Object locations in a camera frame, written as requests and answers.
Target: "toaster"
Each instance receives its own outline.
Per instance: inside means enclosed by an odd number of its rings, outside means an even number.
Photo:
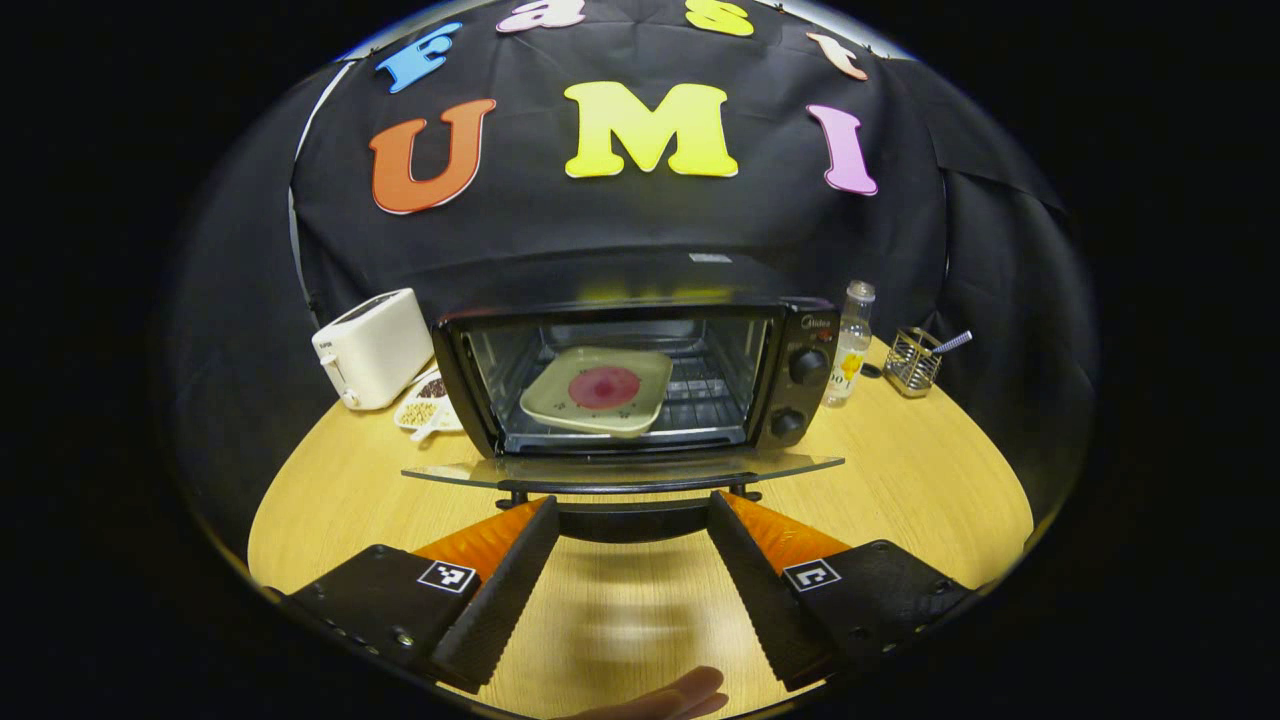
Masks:
[[[387,407],[435,354],[411,288],[366,300],[320,328],[311,346],[351,410]]]

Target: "pink letter i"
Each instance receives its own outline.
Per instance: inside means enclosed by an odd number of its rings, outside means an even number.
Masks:
[[[808,105],[808,110],[818,118],[822,132],[827,136],[827,152],[831,155],[827,184],[845,192],[876,195],[876,181],[867,174],[863,149],[858,145],[858,128],[863,123],[849,113],[826,105]]]

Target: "black cloth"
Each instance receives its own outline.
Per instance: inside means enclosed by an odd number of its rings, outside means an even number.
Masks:
[[[451,270],[508,258],[611,249],[753,255],[808,292],[842,301],[850,279],[877,286],[876,334],[900,325],[975,341],[942,364],[941,386],[992,437],[1037,520],[1074,479],[1097,374],[1088,283],[1061,201],[978,106],[913,60],[844,40],[869,81],[841,74],[792,15],[749,9],[751,37],[691,27],[678,3],[596,0],[566,28],[494,32],[511,8],[451,18],[445,63],[398,94],[379,63],[438,26],[358,60],[293,151],[326,68],[260,123],[215,181],[196,223],[172,319],[177,451],[215,529],[242,552],[279,465],[334,402],[310,347],[315,331],[289,250],[292,186],[306,290],[320,323],[367,297],[413,287],[430,316]],[[672,86],[728,95],[722,118],[733,178],[652,173],[625,159],[613,177],[570,178],[576,83],[616,81],[650,109]],[[424,118],[412,172],[448,163],[444,110],[492,97],[474,182],[408,215],[378,208],[369,141]],[[878,193],[829,187],[826,140],[809,104],[859,118]]]
[[[163,423],[192,502],[246,557],[276,470],[333,405],[289,247],[293,152],[337,67],[294,86],[228,154],[169,272]]]

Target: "orange letter u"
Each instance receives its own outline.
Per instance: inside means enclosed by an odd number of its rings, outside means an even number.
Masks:
[[[484,117],[497,101],[472,100],[449,108],[440,119],[453,126],[449,140],[449,164],[444,172],[428,181],[413,179],[413,138],[426,127],[426,120],[406,120],[374,136],[374,202],[388,213],[407,215],[444,205],[471,184],[480,168],[480,128]]]

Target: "utensil holder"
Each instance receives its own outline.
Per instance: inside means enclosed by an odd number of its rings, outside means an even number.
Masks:
[[[942,356],[932,350],[941,345],[920,328],[899,328],[893,346],[884,357],[884,377],[904,397],[924,397],[933,387]]]

